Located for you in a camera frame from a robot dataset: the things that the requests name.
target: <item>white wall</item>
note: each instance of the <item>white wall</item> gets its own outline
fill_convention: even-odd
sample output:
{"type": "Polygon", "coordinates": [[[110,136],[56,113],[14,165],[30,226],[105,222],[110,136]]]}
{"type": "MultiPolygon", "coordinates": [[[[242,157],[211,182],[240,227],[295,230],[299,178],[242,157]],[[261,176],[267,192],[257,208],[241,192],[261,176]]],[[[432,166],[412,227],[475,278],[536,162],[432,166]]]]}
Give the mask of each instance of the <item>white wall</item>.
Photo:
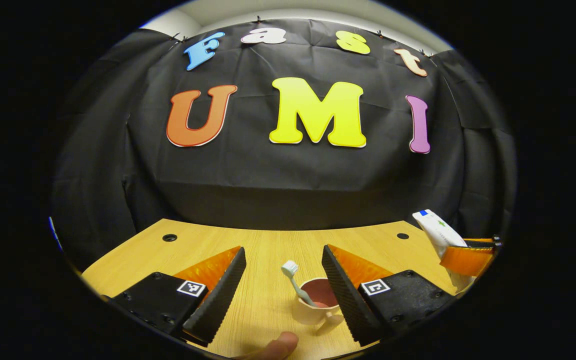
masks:
{"type": "Polygon", "coordinates": [[[383,36],[435,54],[452,47],[422,25],[371,0],[195,0],[154,18],[142,28],[192,37],[222,27],[261,19],[332,21],[383,36]]]}
{"type": "Polygon", "coordinates": [[[191,37],[201,34],[203,32],[200,30],[201,27],[194,18],[181,11],[179,7],[175,7],[153,18],[151,21],[142,25],[141,28],[156,30],[170,36],[179,33],[177,38],[183,39],[184,36],[191,37]]]}

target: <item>letter m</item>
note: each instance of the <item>letter m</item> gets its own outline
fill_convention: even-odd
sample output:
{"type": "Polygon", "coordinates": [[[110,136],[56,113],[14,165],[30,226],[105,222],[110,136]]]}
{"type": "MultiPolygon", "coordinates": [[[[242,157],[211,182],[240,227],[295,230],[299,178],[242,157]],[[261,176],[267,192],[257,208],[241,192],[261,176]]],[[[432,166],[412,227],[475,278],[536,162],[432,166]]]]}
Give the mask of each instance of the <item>letter m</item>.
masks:
{"type": "Polygon", "coordinates": [[[306,80],[281,77],[272,82],[279,89],[279,118],[277,128],[270,132],[275,144],[298,144],[304,135],[297,130],[297,114],[313,143],[322,139],[330,121],[333,130],[327,136],[334,146],[363,148],[366,137],[359,119],[359,96],[364,89],[350,82],[335,82],[323,101],[306,80]]]}

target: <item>cup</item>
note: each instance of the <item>cup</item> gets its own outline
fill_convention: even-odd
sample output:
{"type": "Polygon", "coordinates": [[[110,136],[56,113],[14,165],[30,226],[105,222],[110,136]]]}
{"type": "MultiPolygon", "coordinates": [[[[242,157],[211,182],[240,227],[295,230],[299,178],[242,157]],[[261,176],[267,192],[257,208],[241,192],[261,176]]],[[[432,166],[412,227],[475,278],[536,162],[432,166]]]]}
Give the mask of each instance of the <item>cup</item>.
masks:
{"type": "Polygon", "coordinates": [[[299,288],[308,293],[317,307],[308,305],[295,294],[295,300],[292,302],[292,318],[295,321],[304,325],[317,325],[324,322],[316,330],[316,335],[329,333],[344,321],[341,314],[336,314],[339,312],[339,303],[326,277],[311,278],[302,283],[299,288]]]}

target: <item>letter u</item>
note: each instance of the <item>letter u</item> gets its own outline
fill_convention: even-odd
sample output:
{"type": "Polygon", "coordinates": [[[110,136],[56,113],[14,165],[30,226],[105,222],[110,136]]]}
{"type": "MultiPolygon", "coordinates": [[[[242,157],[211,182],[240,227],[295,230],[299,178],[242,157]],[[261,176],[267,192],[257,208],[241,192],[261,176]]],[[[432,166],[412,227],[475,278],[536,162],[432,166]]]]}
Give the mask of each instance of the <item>letter u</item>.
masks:
{"type": "Polygon", "coordinates": [[[199,98],[201,91],[188,90],[172,96],[170,99],[172,109],[166,126],[168,140],[173,145],[189,147],[202,146],[215,139],[224,127],[228,100],[231,94],[236,91],[237,86],[235,85],[220,85],[208,90],[208,95],[212,96],[208,120],[199,129],[188,127],[188,116],[193,101],[199,98]]]}

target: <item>cup handle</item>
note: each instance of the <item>cup handle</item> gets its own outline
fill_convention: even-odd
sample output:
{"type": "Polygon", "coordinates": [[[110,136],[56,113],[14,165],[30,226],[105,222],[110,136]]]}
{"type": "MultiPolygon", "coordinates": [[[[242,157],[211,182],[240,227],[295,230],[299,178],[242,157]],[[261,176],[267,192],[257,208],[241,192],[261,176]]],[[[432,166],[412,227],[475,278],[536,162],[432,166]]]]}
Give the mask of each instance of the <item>cup handle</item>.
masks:
{"type": "Polygon", "coordinates": [[[326,321],[317,329],[315,335],[325,335],[331,330],[336,328],[339,324],[344,322],[344,317],[340,314],[332,314],[332,312],[326,312],[326,321]]]}

